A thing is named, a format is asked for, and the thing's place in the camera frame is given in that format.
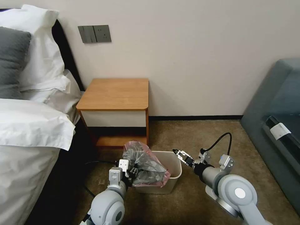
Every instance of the baseboard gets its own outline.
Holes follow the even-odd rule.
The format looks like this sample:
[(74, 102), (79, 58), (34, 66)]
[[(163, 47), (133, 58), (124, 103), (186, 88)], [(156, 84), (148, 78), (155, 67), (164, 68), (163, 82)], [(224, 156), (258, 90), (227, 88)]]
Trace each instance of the baseboard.
[(243, 115), (224, 115), (224, 116), (149, 116), (150, 121), (167, 120), (240, 120)]

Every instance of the white drawer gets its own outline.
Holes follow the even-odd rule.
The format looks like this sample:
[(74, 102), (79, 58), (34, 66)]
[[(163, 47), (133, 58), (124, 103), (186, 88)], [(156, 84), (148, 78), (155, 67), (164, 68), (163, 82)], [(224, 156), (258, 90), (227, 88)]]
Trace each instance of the white drawer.
[(145, 111), (81, 111), (88, 127), (145, 127)]

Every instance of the trash can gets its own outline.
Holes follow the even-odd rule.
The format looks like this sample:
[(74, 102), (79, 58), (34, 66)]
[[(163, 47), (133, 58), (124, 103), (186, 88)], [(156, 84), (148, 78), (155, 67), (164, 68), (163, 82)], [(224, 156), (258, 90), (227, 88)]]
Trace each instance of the trash can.
[(163, 187), (135, 187), (137, 192), (146, 194), (170, 194), (178, 178), (181, 176), (181, 162), (174, 152), (152, 151), (160, 163), (171, 173), (171, 177)]

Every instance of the wooden nightstand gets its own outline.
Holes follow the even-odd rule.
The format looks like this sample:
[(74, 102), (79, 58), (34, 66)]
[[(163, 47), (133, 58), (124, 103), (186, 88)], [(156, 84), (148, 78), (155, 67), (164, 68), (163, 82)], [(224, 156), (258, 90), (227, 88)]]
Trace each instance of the wooden nightstand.
[(144, 78), (93, 79), (76, 108), (96, 146), (148, 144), (148, 85)]

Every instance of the black cable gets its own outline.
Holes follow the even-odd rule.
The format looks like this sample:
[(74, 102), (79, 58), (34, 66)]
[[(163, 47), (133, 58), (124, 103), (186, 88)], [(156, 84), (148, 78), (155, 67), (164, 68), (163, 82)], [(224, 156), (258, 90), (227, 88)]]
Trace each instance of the black cable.
[[(104, 161), (104, 160), (97, 160), (97, 161), (91, 161), (91, 162), (86, 162), (84, 165), (90, 164), (90, 163), (107, 163), (107, 164), (113, 164), (115, 165), (115, 162), (110, 162), (110, 161)], [(84, 184), (82, 184), (84, 189), (94, 198), (96, 195), (91, 192)]]
[(84, 184), (83, 184), (84, 189), (94, 198), (96, 195), (91, 192)]
[(203, 148), (202, 148), (202, 149), (200, 150), (201, 154), (203, 154), (203, 153), (205, 153), (205, 152), (211, 150), (213, 147), (215, 147), (215, 145), (216, 145), (216, 144), (217, 144), (224, 136), (226, 136), (227, 134), (229, 134), (229, 136), (230, 136), (230, 139), (229, 139), (229, 146), (228, 146), (228, 151), (227, 151), (227, 155), (229, 155), (229, 153), (230, 153), (230, 148), (231, 148), (231, 142), (232, 142), (232, 135), (231, 135), (230, 132), (227, 132), (227, 133), (225, 133), (225, 134), (222, 134), (222, 135), (218, 138), (218, 140), (216, 140), (216, 142), (215, 142), (210, 148), (208, 148), (208, 149), (203, 149)]
[(107, 164), (114, 164), (114, 165), (116, 164), (115, 162), (97, 160), (97, 161), (86, 162), (85, 165), (90, 164), (90, 163), (107, 163)]

